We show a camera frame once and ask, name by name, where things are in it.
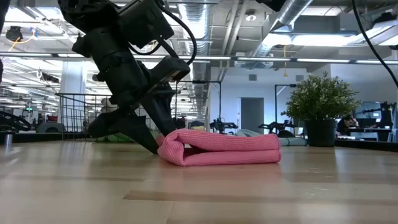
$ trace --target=wooden table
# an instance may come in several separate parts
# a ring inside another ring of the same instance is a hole
[[[397,223],[398,154],[284,147],[279,164],[177,167],[133,144],[0,148],[0,223]]]

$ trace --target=potted plant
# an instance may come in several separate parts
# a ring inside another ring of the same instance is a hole
[[[332,147],[335,145],[336,119],[342,118],[360,104],[358,93],[338,77],[327,78],[310,75],[297,84],[287,109],[282,115],[305,121],[310,146]]]

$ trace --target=ceiling duct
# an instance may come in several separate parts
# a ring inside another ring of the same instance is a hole
[[[303,13],[303,11],[311,4],[312,1],[313,0],[287,0],[279,12],[267,16],[264,25],[266,27],[263,29],[266,36],[264,37],[264,40],[257,46],[255,51],[251,53],[250,57],[267,56],[274,46],[272,42],[266,41],[268,33],[275,30],[292,32],[294,22],[297,20],[297,18],[299,18],[301,13]],[[271,66],[261,62],[249,62],[241,65],[241,67],[247,69],[265,68]]]
[[[210,26],[210,5],[209,4],[178,4],[178,9],[183,21],[189,26],[193,35],[198,40],[207,40],[209,38]],[[188,38],[188,34],[184,31],[184,37]],[[197,55],[208,55],[210,44],[208,42],[198,42]],[[185,43],[185,48],[188,54],[192,54],[193,45],[191,42]],[[210,64],[209,63],[193,63],[192,76],[186,76],[187,80],[209,80],[210,78]],[[193,96],[193,102],[196,103],[198,116],[205,114],[204,108],[206,105],[206,96],[209,84],[193,84],[193,89],[189,90],[190,95]]]

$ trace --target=ceiling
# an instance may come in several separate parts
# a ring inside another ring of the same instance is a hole
[[[49,0],[35,0],[35,7],[24,7],[17,6],[17,1],[12,1],[11,8],[6,16],[6,23],[3,28],[3,32],[0,37],[0,52],[7,52],[11,49],[13,43],[9,42],[5,38],[5,30],[9,29],[10,26],[21,26],[22,33],[24,35],[23,40],[29,40],[32,37],[32,28],[37,31],[37,36],[24,43],[16,44],[12,48],[12,52],[49,52],[49,53],[73,53],[72,45],[76,40],[79,30],[73,27],[71,24],[66,22],[57,6],[57,2]],[[127,0],[114,1],[117,4],[123,4],[129,2]],[[224,36],[226,33],[226,25],[229,19],[235,19],[240,15],[240,9],[242,4],[238,6],[238,13],[231,18],[231,8],[234,1],[229,0],[169,0],[169,5],[172,6],[170,10],[179,14],[178,10],[175,8],[177,4],[180,3],[198,3],[204,2],[209,5],[210,8],[210,36],[207,42],[210,43],[210,55],[221,55],[221,49],[224,42]],[[392,7],[397,2],[395,0],[373,0],[373,1],[358,1],[359,9],[361,11],[375,11],[379,8]],[[258,4],[256,1],[250,1],[247,9],[255,10],[254,15],[256,16],[255,21],[246,21],[243,19],[241,27],[238,31],[237,39],[232,47],[231,54],[236,53],[248,53],[256,49],[256,47],[264,39],[264,31],[262,29],[264,21],[268,15],[274,13],[271,9],[263,4]],[[316,16],[317,19],[322,19],[323,17],[337,17],[341,14],[352,14],[351,1],[333,1],[333,0],[314,0],[311,5],[303,12],[302,16]],[[178,26],[171,18],[166,16],[167,20],[172,25],[175,35],[169,39],[168,43],[171,44],[179,55],[187,55],[187,48],[185,44],[188,39],[184,36],[182,28]],[[152,46],[147,46],[142,51],[150,50]],[[389,56],[388,53],[391,51],[388,47],[378,47],[383,56]],[[349,50],[347,48],[341,47],[311,47],[311,46],[297,46],[297,45],[286,45],[283,47],[273,47],[270,53],[274,57],[302,57],[302,58],[373,58],[373,54],[368,51],[367,47],[352,47]],[[160,48],[155,54],[165,55],[166,51]],[[15,59],[15,58],[4,58],[5,72],[3,76],[2,84],[23,84],[23,85],[48,85],[47,82],[41,81],[37,78],[37,71],[41,70],[47,72],[59,79],[62,75],[62,61],[59,60],[27,60],[27,59]],[[110,95],[110,91],[106,88],[104,83],[98,83],[91,80],[91,76],[98,72],[96,65],[93,62],[84,62],[87,69],[87,88],[86,92],[90,94],[107,94]],[[152,68],[155,63],[147,62],[146,65]],[[218,67],[218,63],[211,62],[212,67]],[[298,70],[300,73],[302,71],[312,72],[322,64],[314,63],[288,63],[274,62],[272,68],[274,70],[279,70],[284,67],[287,68],[302,68],[303,70]],[[237,79],[237,72],[228,71],[226,73],[226,82],[230,79]],[[195,94],[195,88],[198,85],[192,85],[190,83],[179,83],[178,89],[181,90],[181,94],[178,97],[178,107],[184,108],[186,114],[197,115],[197,97],[193,97]],[[48,87],[32,87],[31,90],[37,90],[40,93],[45,93],[46,95],[51,95],[59,91],[59,86],[54,86],[53,88]],[[23,95],[23,93],[18,93],[10,88],[3,88],[3,96],[14,97],[15,95]],[[202,94],[203,98],[206,99],[206,87],[201,86],[200,91],[204,91]],[[10,100],[10,103],[21,103],[20,101]],[[181,110],[177,110],[178,114],[183,114]]]

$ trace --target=pink towel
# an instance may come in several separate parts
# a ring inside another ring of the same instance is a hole
[[[157,142],[159,156],[179,166],[258,164],[279,162],[281,157],[275,134],[240,137],[178,129]]]

